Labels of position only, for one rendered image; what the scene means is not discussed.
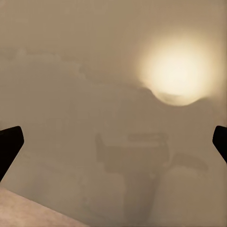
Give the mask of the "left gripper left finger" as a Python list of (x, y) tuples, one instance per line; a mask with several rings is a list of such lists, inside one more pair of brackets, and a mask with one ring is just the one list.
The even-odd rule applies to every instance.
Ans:
[(0, 182), (24, 144), (20, 126), (0, 131)]

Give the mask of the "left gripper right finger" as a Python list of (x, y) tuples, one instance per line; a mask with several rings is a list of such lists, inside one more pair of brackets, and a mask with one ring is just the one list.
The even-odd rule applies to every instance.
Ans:
[(212, 142), (227, 163), (227, 128), (217, 126)]

